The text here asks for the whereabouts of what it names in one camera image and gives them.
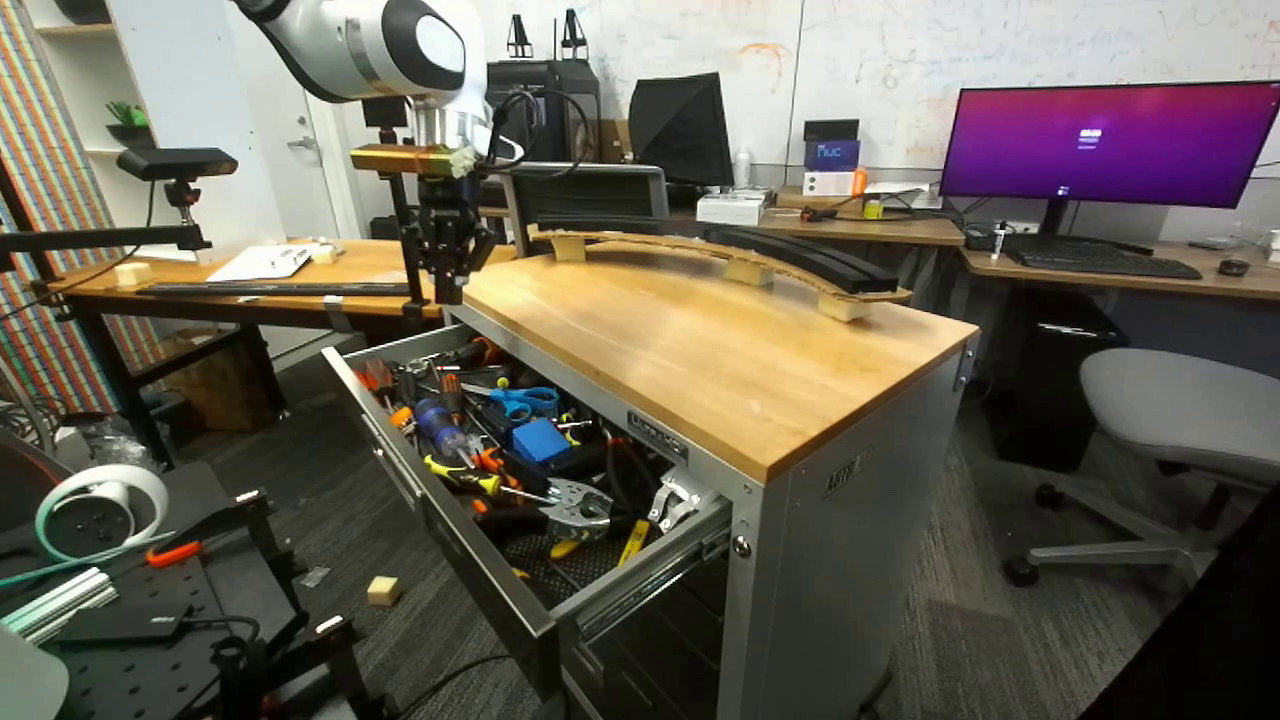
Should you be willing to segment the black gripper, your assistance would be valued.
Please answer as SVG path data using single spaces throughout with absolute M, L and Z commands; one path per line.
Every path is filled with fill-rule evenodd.
M 415 226 L 402 230 L 402 258 L 409 278 L 409 303 L 426 303 L 426 245 L 433 254 L 462 254 L 454 273 L 454 303 L 473 273 L 479 273 L 496 247 L 496 238 L 479 230 L 479 182 L 426 182 L 415 189 L 426 240 Z

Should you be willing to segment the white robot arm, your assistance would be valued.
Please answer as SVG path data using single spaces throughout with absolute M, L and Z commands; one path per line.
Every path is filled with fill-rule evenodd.
M 456 303 L 492 254 L 478 226 L 478 194 L 496 153 L 479 8 L 473 0 L 232 4 L 317 102 L 414 107 L 414 153 L 440 153 L 440 163 L 415 168 L 420 216 L 404 245 L 433 278 L 433 298 Z

